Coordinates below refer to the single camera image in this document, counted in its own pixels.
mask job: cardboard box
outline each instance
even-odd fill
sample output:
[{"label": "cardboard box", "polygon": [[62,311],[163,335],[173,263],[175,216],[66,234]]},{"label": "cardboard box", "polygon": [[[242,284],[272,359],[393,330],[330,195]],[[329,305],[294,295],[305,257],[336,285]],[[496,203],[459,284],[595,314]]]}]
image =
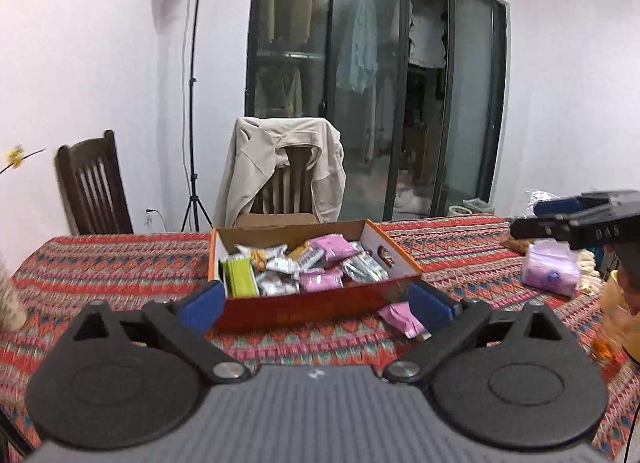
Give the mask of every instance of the cardboard box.
[{"label": "cardboard box", "polygon": [[236,228],[272,227],[280,225],[313,225],[318,218],[313,214],[241,214],[236,219]]},{"label": "cardboard box", "polygon": [[389,302],[396,302],[400,284],[404,286],[404,283],[420,279],[422,271],[418,263],[372,221],[357,220],[318,225],[213,229],[209,246],[209,281],[223,281],[220,261],[235,253],[237,244],[266,248],[286,243],[292,250],[313,237],[336,233],[348,241],[360,241],[366,250],[372,250],[373,258],[388,271],[389,280],[351,283],[344,288],[297,295],[226,299],[225,310],[215,324],[217,329],[265,329],[365,315]]}]

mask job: table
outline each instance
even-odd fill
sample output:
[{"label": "table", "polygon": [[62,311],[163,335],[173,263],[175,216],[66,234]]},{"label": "table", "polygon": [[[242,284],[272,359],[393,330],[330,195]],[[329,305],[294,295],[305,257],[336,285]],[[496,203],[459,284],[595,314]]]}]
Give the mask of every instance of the table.
[{"label": "table", "polygon": [[[481,297],[498,309],[520,309],[532,299],[552,307],[583,345],[600,319],[597,297],[572,300],[520,283],[522,257],[500,246],[504,220],[488,215],[383,223],[425,271],[423,278],[454,299]],[[116,310],[136,309],[162,295],[178,299],[206,280],[209,234],[56,237],[34,252],[14,281],[28,309],[25,326],[0,334],[0,403],[33,442],[24,409],[28,380],[69,320],[92,299]],[[411,344],[376,315],[295,329],[207,337],[255,369],[280,364],[371,364],[382,369]],[[640,396],[640,371],[624,355],[604,368],[609,406],[594,446],[609,458],[623,448]]]}]

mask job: floor lamp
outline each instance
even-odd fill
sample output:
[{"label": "floor lamp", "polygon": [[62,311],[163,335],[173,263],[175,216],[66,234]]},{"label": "floor lamp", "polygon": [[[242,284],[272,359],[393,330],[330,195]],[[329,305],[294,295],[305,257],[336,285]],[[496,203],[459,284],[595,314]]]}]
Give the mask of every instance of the floor lamp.
[{"label": "floor lamp", "polygon": [[191,183],[191,194],[189,196],[189,202],[187,204],[187,211],[184,213],[184,220],[182,221],[182,228],[180,229],[184,232],[184,228],[187,225],[187,220],[189,219],[189,214],[191,210],[193,210],[193,224],[195,225],[196,232],[200,231],[200,224],[198,223],[198,207],[202,210],[204,217],[209,222],[209,226],[211,226],[211,220],[209,219],[209,215],[207,215],[207,211],[204,209],[202,202],[196,192],[196,180],[198,178],[197,173],[195,172],[195,164],[193,159],[193,85],[196,84],[196,79],[193,76],[193,60],[196,52],[196,28],[198,25],[198,6],[200,5],[200,0],[196,0],[195,8],[193,10],[193,34],[191,37],[191,65],[190,65],[190,75],[189,75],[189,160],[190,160],[190,183]]}]

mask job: dark wooden chair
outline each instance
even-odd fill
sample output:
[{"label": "dark wooden chair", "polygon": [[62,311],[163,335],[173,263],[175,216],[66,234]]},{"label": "dark wooden chair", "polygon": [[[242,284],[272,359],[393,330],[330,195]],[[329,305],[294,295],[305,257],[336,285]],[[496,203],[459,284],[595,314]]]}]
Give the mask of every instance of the dark wooden chair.
[{"label": "dark wooden chair", "polygon": [[267,183],[255,196],[252,214],[313,213],[311,205],[311,173],[306,164],[311,148],[285,148],[289,165],[276,167]]},{"label": "dark wooden chair", "polygon": [[56,154],[60,190],[78,234],[132,234],[113,131]]}]

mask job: pink package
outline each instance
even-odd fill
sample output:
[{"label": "pink package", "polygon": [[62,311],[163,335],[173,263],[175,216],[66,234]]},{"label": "pink package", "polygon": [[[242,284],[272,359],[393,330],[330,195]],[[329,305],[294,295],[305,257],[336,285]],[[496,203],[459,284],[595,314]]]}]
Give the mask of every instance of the pink package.
[{"label": "pink package", "polygon": [[300,274],[300,284],[306,291],[323,291],[342,287],[342,270],[306,271]]},{"label": "pink package", "polygon": [[309,244],[324,250],[325,261],[341,261],[359,253],[359,250],[351,245],[342,234],[327,234],[326,236],[309,239]]},{"label": "pink package", "polygon": [[411,313],[408,302],[389,304],[379,309],[378,314],[386,323],[404,333],[407,338],[417,337],[426,331],[425,327]]}]

